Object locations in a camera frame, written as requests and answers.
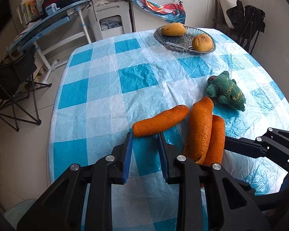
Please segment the glass fruit plate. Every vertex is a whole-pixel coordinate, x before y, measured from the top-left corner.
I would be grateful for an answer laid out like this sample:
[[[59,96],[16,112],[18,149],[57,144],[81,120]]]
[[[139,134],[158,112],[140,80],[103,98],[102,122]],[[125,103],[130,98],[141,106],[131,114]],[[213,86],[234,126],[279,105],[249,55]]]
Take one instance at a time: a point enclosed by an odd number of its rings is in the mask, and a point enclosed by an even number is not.
[[[182,36],[171,37],[162,34],[162,27],[157,28],[154,32],[154,38],[163,46],[173,51],[185,52],[194,55],[209,54],[216,50],[216,43],[213,37],[201,29],[186,26],[186,33]],[[213,46],[208,51],[198,51],[193,49],[192,40],[199,34],[205,34],[213,41]]]

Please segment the blue white study desk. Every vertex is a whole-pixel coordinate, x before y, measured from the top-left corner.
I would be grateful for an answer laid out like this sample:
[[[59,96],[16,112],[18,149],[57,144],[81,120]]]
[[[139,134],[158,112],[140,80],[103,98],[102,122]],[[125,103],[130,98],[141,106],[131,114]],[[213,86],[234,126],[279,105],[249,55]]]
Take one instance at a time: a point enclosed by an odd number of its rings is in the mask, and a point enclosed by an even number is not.
[[[65,65],[67,62],[58,62],[57,60],[49,63],[46,54],[52,52],[53,50],[60,48],[61,46],[70,43],[78,38],[86,37],[87,42],[92,43],[86,23],[84,21],[84,16],[82,14],[82,10],[85,7],[89,7],[91,4],[88,0],[82,0],[79,2],[75,2],[71,5],[68,5],[62,9],[55,11],[54,13],[48,15],[43,20],[38,21],[31,28],[29,28],[26,32],[21,34],[10,46],[10,48],[6,51],[6,55],[11,59],[15,59],[20,53],[25,51],[30,46],[34,45],[37,51],[37,55],[40,57],[44,64],[44,68],[46,69],[46,73],[44,75],[44,82],[47,82],[49,75],[51,72],[55,71],[60,66]],[[62,25],[70,22],[74,18],[79,18],[82,25],[82,31],[74,34],[66,39],[58,41],[56,44],[50,46],[45,50],[41,50],[37,41],[42,37],[50,34],[52,31],[61,27]]]

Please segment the yellow mango right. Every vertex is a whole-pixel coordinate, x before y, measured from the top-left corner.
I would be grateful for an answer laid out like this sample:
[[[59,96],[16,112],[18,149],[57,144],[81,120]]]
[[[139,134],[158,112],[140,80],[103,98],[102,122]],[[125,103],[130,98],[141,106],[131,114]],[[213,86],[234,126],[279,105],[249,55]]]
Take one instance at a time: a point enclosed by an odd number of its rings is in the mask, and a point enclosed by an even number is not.
[[[198,34],[192,40],[192,48],[200,52],[210,51],[213,48],[213,40],[207,34]]]

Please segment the row of books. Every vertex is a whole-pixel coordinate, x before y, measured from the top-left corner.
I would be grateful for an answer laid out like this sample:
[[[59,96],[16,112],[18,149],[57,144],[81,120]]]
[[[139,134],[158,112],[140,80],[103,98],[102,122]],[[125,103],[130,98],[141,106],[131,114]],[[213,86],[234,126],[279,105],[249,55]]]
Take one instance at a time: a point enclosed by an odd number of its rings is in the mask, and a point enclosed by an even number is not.
[[[20,23],[25,26],[38,20],[44,14],[42,5],[44,0],[22,0],[16,7]]]

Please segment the blue pencil sharpener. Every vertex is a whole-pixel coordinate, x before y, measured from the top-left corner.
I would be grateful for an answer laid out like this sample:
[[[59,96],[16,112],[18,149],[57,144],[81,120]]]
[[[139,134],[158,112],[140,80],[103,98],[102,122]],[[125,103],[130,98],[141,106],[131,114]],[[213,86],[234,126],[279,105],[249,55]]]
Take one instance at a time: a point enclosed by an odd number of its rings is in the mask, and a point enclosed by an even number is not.
[[[54,14],[57,10],[58,10],[58,8],[57,8],[56,3],[52,3],[52,4],[48,5],[47,7],[45,7],[45,12],[46,12],[47,16]]]

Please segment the dark wooden chair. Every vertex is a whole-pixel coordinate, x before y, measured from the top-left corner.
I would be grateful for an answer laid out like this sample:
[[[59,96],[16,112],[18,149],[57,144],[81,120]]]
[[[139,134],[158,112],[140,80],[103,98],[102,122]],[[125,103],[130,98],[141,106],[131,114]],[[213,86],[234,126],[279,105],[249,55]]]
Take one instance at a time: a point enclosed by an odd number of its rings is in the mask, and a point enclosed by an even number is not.
[[[222,29],[222,31],[225,32],[228,37],[238,36],[238,32],[227,25],[222,7],[220,5],[220,0],[214,0],[213,28]]]

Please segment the white bag on chair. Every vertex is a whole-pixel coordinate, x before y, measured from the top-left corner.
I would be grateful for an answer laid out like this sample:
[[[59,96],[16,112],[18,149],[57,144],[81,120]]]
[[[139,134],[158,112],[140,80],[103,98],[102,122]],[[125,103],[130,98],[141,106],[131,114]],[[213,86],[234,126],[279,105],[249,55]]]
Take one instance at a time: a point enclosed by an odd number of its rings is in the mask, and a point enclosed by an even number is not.
[[[237,0],[220,0],[220,5],[221,5],[222,11],[223,11],[225,22],[226,22],[227,26],[231,29],[234,29],[234,26],[231,23],[229,16],[227,15],[227,11],[229,9],[236,7],[236,2],[237,2]]]

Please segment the orange peel piece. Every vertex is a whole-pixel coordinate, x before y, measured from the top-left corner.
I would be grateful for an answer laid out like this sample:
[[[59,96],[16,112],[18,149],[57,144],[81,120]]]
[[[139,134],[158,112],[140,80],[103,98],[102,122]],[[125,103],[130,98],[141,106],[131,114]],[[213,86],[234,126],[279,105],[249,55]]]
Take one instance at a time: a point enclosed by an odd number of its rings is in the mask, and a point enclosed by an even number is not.
[[[204,166],[211,166],[214,163],[221,164],[225,145],[225,121],[218,115],[213,115],[210,143]]]
[[[170,110],[165,110],[152,118],[143,119],[133,124],[132,130],[136,138],[156,135],[168,130],[184,120],[189,108],[186,105],[177,105]]]
[[[188,135],[183,155],[203,164],[209,147],[213,124],[213,101],[205,96],[194,103],[189,114]]]

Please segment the yellow mango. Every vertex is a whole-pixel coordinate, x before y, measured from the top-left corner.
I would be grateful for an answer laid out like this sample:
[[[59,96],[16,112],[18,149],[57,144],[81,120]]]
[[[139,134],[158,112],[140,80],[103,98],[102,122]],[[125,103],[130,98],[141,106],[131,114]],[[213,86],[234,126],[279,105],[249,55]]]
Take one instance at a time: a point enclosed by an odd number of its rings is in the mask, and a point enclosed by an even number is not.
[[[161,33],[169,37],[179,37],[186,33],[186,28],[182,23],[171,23],[163,26]]]
[[[207,34],[198,34],[192,40],[192,48],[200,52],[210,51],[213,48],[213,40]]]

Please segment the white plastic stool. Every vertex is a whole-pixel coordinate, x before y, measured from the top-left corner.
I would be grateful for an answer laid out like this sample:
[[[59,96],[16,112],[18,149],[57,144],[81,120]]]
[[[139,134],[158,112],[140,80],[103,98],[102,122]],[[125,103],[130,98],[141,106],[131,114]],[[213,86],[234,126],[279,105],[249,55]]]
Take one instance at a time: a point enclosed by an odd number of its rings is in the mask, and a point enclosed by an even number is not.
[[[96,41],[133,32],[128,2],[90,7],[88,18]]]

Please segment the black folding camp chair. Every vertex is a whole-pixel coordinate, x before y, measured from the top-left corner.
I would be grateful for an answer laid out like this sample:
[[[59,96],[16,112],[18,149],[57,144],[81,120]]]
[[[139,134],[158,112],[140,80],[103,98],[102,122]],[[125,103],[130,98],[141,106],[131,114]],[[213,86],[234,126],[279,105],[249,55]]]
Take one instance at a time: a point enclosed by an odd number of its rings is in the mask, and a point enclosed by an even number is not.
[[[35,92],[52,86],[34,80],[34,72],[37,70],[35,52],[36,47],[32,46],[18,59],[0,64],[0,119],[17,132],[20,130],[20,121],[41,125]],[[30,95],[33,96],[35,116],[20,105]]]

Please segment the colourful hanging tote bag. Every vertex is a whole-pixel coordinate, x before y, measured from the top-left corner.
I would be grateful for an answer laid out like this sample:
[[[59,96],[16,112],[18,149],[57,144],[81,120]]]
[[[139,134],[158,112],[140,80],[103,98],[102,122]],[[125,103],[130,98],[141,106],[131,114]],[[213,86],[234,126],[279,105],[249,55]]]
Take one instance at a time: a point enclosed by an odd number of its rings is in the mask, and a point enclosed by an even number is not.
[[[136,4],[144,11],[155,15],[168,23],[185,23],[186,11],[183,7],[183,2],[177,0],[177,3],[166,3],[160,5],[151,0],[129,0]]]

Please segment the green plush toy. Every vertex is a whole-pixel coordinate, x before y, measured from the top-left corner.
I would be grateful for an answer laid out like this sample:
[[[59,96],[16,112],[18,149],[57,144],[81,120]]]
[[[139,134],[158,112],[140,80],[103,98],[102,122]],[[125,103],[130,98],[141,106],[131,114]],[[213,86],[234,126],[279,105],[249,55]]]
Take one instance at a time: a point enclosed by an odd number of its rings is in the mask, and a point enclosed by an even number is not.
[[[207,84],[208,97],[215,98],[219,103],[234,110],[245,111],[246,98],[236,81],[230,78],[228,71],[225,70],[217,76],[209,77]]]

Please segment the blue checkered plastic tablecloth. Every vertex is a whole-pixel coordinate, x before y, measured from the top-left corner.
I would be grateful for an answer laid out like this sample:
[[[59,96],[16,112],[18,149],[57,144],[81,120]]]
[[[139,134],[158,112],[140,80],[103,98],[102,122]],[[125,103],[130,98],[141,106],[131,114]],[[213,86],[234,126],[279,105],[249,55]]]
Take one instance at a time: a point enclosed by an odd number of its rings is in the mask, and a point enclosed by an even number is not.
[[[124,143],[132,125],[206,95],[207,79],[227,70],[246,98],[246,110],[214,104],[229,137],[255,140],[267,128],[289,131],[289,103],[261,65],[233,40],[214,29],[216,50],[204,55],[171,51],[154,30],[97,41],[71,54],[58,87],[49,134],[53,182],[69,165],[94,164]],[[133,138],[129,178],[112,186],[113,230],[175,230],[178,185],[161,172],[156,135]],[[225,151],[222,166],[253,187],[256,159]],[[287,172],[277,167],[278,192]]]

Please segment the yellow mango left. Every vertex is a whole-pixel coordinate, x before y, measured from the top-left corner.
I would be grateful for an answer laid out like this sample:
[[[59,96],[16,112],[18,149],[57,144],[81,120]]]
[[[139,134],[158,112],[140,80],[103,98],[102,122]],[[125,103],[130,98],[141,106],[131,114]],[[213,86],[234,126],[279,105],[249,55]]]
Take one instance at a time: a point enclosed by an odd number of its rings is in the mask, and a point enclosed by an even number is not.
[[[163,26],[161,33],[169,37],[179,37],[186,33],[186,28],[182,23],[171,23]]]

